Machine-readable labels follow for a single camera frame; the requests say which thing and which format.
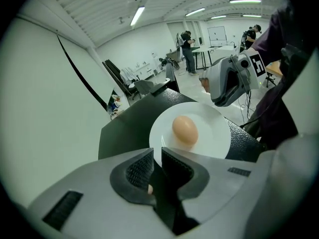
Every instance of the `ceiling light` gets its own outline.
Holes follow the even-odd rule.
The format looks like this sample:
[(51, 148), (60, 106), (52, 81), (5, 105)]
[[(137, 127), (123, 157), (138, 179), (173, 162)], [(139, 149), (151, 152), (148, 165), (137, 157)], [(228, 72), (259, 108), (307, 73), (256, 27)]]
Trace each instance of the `ceiling light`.
[(260, 15), (243, 15), (244, 17), (261, 18)]
[(139, 19), (139, 17), (141, 16), (141, 14), (142, 14), (142, 12), (143, 12), (144, 9), (145, 9), (144, 6), (138, 8), (138, 10), (137, 10), (137, 12), (135, 13), (134, 18), (133, 18), (133, 20), (132, 20), (132, 22), (131, 22), (131, 26), (135, 25), (136, 21), (138, 21), (138, 19)]
[(201, 9), (198, 9), (198, 10), (192, 11), (192, 12), (190, 12), (190, 13), (186, 14), (185, 16), (186, 16), (186, 17), (187, 17), (187, 16), (191, 16), (191, 15), (193, 15), (193, 14), (195, 14), (195, 13), (197, 13), (197, 12), (200, 12), (200, 11), (202, 11), (202, 10), (205, 10), (205, 8), (201, 8)]
[(223, 16), (216, 16), (216, 17), (212, 17), (211, 19), (214, 19), (214, 18), (224, 18), (224, 17), (226, 17), (225, 15), (223, 15)]
[(231, 0), (230, 3), (240, 3), (240, 2), (253, 2), (253, 3), (260, 3), (261, 0)]

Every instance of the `brown egg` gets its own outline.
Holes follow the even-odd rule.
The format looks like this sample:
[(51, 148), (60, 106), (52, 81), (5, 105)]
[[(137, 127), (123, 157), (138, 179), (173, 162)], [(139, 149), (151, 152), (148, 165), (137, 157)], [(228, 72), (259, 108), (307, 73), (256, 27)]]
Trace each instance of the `brown egg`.
[(188, 146), (194, 145), (198, 140), (198, 130), (195, 123), (187, 116), (178, 116), (172, 125), (175, 136)]

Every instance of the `purple sleeve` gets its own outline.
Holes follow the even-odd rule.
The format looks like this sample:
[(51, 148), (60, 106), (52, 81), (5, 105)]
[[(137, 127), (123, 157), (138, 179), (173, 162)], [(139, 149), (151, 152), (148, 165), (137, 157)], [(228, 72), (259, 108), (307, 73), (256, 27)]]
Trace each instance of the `purple sleeve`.
[(284, 41), (278, 11), (272, 14), (268, 29), (251, 47), (259, 52), (265, 66), (281, 59), (281, 49), (284, 47)]

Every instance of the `floor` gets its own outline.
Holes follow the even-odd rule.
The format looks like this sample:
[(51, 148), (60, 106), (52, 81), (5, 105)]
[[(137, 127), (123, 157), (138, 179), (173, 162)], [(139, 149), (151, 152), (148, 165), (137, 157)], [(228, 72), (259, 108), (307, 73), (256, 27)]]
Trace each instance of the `floor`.
[[(179, 86), (179, 90), (182, 94), (200, 103), (204, 103), (216, 108), (224, 117), (228, 118), (237, 125), (242, 125), (248, 121), (247, 107), (244, 105), (246, 101), (246, 94), (242, 95), (237, 101), (235, 101), (228, 107), (217, 107), (212, 102), (210, 94), (206, 93), (205, 89), (201, 86), (198, 76), (191, 76), (188, 73), (186, 73), (185, 62), (180, 62), (179, 66), (180, 69), (175, 71), (175, 76)], [(161, 72), (156, 76), (149, 77), (147, 78), (147, 80), (152, 81), (154, 83), (156, 83), (156, 80), (158, 83), (164, 82), (165, 71)], [(278, 84), (279, 80), (279, 78), (276, 78), (274, 81), (276, 84)], [(269, 83), (268, 88), (266, 88), (265, 81), (260, 89), (252, 90), (250, 105), (250, 109), (252, 110), (249, 110), (250, 114), (253, 113), (257, 103), (262, 99), (264, 94), (272, 87), (274, 87), (274, 85), (272, 83)], [(128, 98), (128, 101), (130, 105), (132, 105), (133, 103), (138, 102), (139, 99), (139, 96), (136, 96), (134, 100), (132, 100), (132, 98), (130, 97)]]

